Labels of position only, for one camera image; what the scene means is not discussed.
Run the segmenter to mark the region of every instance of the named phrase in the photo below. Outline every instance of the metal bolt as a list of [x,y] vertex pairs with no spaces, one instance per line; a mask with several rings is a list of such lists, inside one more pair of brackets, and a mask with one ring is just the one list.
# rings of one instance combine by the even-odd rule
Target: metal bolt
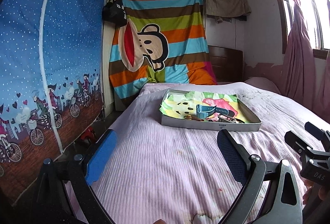
[[251,155],[251,159],[254,160],[255,162],[259,161],[260,160],[260,157],[256,154],[252,154]]
[[51,163],[51,159],[46,158],[44,159],[44,165],[49,165]]
[[75,161],[81,161],[83,159],[83,156],[81,155],[81,154],[76,154],[75,156],[74,156],[74,160]]
[[285,166],[290,166],[289,161],[286,160],[286,159],[283,159],[283,160],[282,160],[282,164],[285,165]]

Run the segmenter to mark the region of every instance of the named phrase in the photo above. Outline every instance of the headboard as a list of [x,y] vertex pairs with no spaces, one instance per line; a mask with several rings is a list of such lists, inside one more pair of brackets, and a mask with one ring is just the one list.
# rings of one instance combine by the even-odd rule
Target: headboard
[[243,52],[209,45],[210,62],[217,82],[241,82],[243,79]]

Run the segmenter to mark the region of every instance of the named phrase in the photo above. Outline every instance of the blue wardrobe cover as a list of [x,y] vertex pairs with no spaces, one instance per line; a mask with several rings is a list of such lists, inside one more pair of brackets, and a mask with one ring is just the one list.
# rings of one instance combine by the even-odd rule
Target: blue wardrobe cover
[[102,109],[103,3],[0,4],[0,187],[11,200]]

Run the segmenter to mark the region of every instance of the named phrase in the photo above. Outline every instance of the floor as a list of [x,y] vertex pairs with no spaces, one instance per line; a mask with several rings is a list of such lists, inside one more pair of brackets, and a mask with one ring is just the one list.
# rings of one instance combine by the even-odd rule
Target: floor
[[[104,120],[97,120],[93,122],[92,127],[95,131],[96,138],[100,138],[109,126],[122,114],[122,112],[114,111]],[[87,145],[83,143],[72,143],[68,146],[65,152],[57,159],[57,162],[72,160],[76,154],[84,154],[87,150]],[[15,210],[21,216],[28,217],[31,207],[32,195],[34,192],[34,183],[22,194],[15,205]]]

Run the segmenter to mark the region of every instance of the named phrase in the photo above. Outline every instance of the person's hand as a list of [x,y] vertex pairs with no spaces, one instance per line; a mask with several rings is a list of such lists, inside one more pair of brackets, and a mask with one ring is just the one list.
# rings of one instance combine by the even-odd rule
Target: person's hand
[[[310,187],[303,196],[303,205],[306,205],[307,202],[308,202],[309,196],[311,195],[311,190],[312,190],[312,187],[314,185],[314,182],[306,179],[304,181],[304,184],[305,184],[306,187]],[[321,187],[320,190],[318,191],[319,198],[322,201],[324,201],[327,197],[328,192],[329,192],[328,189],[326,189],[325,187]]]
[[154,224],[166,224],[166,222],[162,219],[159,219]]

